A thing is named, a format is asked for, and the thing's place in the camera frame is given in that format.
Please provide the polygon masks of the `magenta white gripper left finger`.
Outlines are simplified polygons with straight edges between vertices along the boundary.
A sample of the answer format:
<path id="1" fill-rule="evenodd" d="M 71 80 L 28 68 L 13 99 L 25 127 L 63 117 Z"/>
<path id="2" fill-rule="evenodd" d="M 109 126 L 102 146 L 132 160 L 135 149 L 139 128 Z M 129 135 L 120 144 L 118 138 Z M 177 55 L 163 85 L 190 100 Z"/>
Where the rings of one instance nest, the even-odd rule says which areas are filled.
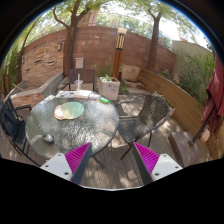
<path id="1" fill-rule="evenodd" d="M 41 169 L 79 185 L 91 153 L 92 144 L 86 143 L 66 154 L 57 153 Z"/>

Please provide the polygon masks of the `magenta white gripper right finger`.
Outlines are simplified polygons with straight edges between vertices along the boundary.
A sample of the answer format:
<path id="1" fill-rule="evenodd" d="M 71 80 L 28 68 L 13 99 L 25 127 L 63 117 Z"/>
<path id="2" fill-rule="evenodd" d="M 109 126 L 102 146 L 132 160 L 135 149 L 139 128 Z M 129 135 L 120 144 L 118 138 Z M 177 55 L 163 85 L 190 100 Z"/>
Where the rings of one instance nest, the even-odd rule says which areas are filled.
<path id="1" fill-rule="evenodd" d="M 137 142 L 134 143 L 133 154 L 144 185 L 182 169 L 168 154 L 157 154 Z"/>

